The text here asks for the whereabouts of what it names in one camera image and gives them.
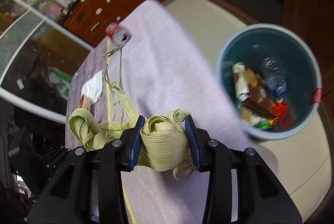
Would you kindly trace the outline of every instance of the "blue gripper pad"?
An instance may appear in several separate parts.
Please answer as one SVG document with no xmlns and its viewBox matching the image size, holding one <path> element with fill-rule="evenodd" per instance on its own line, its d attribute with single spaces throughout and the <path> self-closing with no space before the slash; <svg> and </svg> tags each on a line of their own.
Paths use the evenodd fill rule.
<svg viewBox="0 0 334 224">
<path fill-rule="evenodd" d="M 190 115 L 188 115 L 184 121 L 184 128 L 185 128 L 185 134 L 188 138 L 192 162 L 195 166 L 195 169 L 200 170 L 202 167 L 202 163 L 200 157 L 200 149 L 195 136 L 195 132 L 197 132 L 197 129 Z"/>
<path fill-rule="evenodd" d="M 129 168 L 130 170 L 133 170 L 138 162 L 138 157 L 140 150 L 142 148 L 142 139 L 140 137 L 140 129 L 143 128 L 145 124 L 145 118 L 143 116 L 139 116 L 136 126 L 133 129 L 132 135 L 134 136 L 133 142 L 131 144 L 131 151 L 130 151 L 130 162 L 129 162 Z"/>
</svg>

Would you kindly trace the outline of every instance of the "tiled floor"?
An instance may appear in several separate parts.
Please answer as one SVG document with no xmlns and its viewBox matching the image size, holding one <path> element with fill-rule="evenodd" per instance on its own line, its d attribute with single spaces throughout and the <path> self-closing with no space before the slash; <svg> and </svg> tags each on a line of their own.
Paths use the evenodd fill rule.
<svg viewBox="0 0 334 224">
<path fill-rule="evenodd" d="M 224 42 L 246 26 L 207 0 L 175 0 L 166 8 L 189 32 L 213 68 Z M 276 155 L 278 178 L 305 221 L 331 185 L 329 148 L 319 115 L 298 134 L 261 145 Z"/>
</svg>

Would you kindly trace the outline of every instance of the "trash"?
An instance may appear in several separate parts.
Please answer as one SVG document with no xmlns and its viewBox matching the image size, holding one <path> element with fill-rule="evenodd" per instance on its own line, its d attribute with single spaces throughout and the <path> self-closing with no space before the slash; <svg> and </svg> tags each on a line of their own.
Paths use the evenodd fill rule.
<svg viewBox="0 0 334 224">
<path fill-rule="evenodd" d="M 249 97 L 248 80 L 245 76 L 246 68 L 243 62 L 232 66 L 233 79 L 235 85 L 235 95 L 241 102 Z"/>
<path fill-rule="evenodd" d="M 255 74 L 252 69 L 247 68 L 243 62 L 234 64 L 232 72 L 235 95 L 237 101 L 240 101 L 239 109 L 242 119 L 262 130 L 280 124 L 288 110 L 288 105 L 283 102 L 282 97 L 285 95 L 286 90 L 283 91 L 281 87 L 281 91 L 275 91 L 275 95 L 279 95 L 275 97 L 275 100 L 278 100 L 279 103 L 275 103 L 272 95 L 268 93 L 269 89 L 264 85 L 266 81 L 259 74 Z M 276 78 L 278 72 L 276 69 L 268 70 L 266 73 L 267 81 Z"/>
<path fill-rule="evenodd" d="M 283 102 L 287 92 L 287 82 L 279 62 L 275 58 L 268 57 L 262 63 L 262 70 L 268 93 L 275 102 Z"/>
<path fill-rule="evenodd" d="M 267 129 L 267 128 L 270 128 L 276 125 L 276 120 L 269 120 L 267 118 L 258 116 L 254 114 L 252 110 L 244 106 L 241 107 L 240 112 L 241 112 L 241 118 L 254 127 L 257 127 L 260 129 L 264 129 L 264 128 Z"/>
<path fill-rule="evenodd" d="M 286 81 L 283 101 L 288 110 L 282 123 L 266 131 L 248 123 L 242 129 L 252 137 L 263 140 L 287 138 L 298 133 L 317 114 L 322 88 L 319 65 L 307 44 L 290 30 L 272 24 L 255 24 L 232 35 L 223 45 L 217 59 L 216 74 L 233 102 L 235 85 L 232 81 L 232 65 L 242 61 L 260 74 L 267 90 L 262 63 L 273 57 L 279 62 L 280 72 Z"/>
<path fill-rule="evenodd" d="M 72 77 L 57 68 L 49 67 L 49 82 L 54 85 L 62 98 L 68 101 Z"/>
<path fill-rule="evenodd" d="M 271 113 L 278 117 L 277 124 L 281 124 L 288 111 L 288 104 L 286 102 L 277 103 L 272 109 Z"/>
</svg>

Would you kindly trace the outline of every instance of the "plastic bottle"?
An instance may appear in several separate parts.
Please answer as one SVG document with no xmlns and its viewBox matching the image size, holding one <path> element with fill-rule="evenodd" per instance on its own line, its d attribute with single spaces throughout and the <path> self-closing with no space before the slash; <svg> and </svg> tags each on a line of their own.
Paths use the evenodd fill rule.
<svg viewBox="0 0 334 224">
<path fill-rule="evenodd" d="M 283 102 L 287 92 L 287 82 L 279 62 L 273 57 L 268 57 L 262 63 L 262 70 L 268 94 L 276 103 Z"/>
</svg>

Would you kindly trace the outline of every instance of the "trash bin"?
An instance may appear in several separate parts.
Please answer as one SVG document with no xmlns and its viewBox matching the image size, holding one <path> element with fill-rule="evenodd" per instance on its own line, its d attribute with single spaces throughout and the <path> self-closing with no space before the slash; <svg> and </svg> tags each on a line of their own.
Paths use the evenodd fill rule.
<svg viewBox="0 0 334 224">
<path fill-rule="evenodd" d="M 318 110 L 321 99 L 321 75 L 312 51 L 292 31 L 273 24 L 254 24 L 237 31 L 223 46 L 218 56 L 216 73 L 233 102 L 236 102 L 232 65 L 244 62 L 261 74 L 261 63 L 275 57 L 287 80 L 288 124 L 260 130 L 242 121 L 242 128 L 262 140 L 283 139 L 302 130 Z"/>
</svg>

